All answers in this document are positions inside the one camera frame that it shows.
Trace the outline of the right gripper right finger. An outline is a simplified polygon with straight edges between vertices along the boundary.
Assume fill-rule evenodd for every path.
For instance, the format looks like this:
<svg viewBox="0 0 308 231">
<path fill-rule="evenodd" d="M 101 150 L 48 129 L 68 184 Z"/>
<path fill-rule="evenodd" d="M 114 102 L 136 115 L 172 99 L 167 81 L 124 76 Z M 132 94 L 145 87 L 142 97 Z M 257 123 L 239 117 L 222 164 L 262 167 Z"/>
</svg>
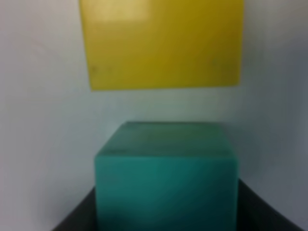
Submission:
<svg viewBox="0 0 308 231">
<path fill-rule="evenodd" d="M 239 180 L 237 230 L 301 231 L 302 229 L 273 209 Z"/>
</svg>

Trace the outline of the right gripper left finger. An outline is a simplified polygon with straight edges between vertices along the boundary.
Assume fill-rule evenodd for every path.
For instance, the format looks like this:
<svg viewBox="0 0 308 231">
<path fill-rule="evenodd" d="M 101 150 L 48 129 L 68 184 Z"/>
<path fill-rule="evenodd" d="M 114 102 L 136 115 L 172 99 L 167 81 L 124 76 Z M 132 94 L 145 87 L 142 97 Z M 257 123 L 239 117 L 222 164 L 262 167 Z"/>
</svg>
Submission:
<svg viewBox="0 0 308 231">
<path fill-rule="evenodd" d="M 95 187 L 53 231 L 97 231 Z"/>
</svg>

